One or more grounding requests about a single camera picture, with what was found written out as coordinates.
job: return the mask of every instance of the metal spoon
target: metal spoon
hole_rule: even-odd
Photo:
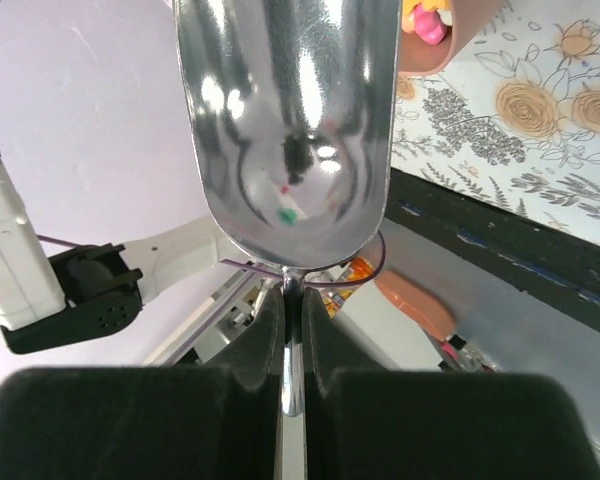
[[[174,0],[211,213],[284,271],[290,416],[303,411],[304,274],[353,257],[384,214],[401,3]]]

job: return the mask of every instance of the black strip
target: black strip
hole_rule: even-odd
[[[600,332],[600,247],[395,168],[386,217]]]

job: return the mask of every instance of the purple cable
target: purple cable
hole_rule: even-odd
[[[384,267],[385,261],[387,259],[387,244],[384,241],[384,237],[382,236],[382,232],[378,231],[378,238],[380,238],[380,243],[382,245],[382,256],[380,257],[380,263],[373,270],[371,275],[365,278],[361,278],[359,280],[353,280],[351,282],[306,282],[305,285],[313,288],[351,288],[357,287],[360,285],[364,285],[367,282],[370,282],[374,278],[378,276],[378,274],[382,271]],[[254,267],[253,265],[246,265],[244,263],[236,262],[235,260],[221,260],[220,263],[225,265],[229,265],[231,267],[239,268],[241,270],[248,270],[250,272],[257,272],[269,278],[275,278],[276,280],[282,280],[282,275],[279,273],[270,272],[265,270],[264,268]]]

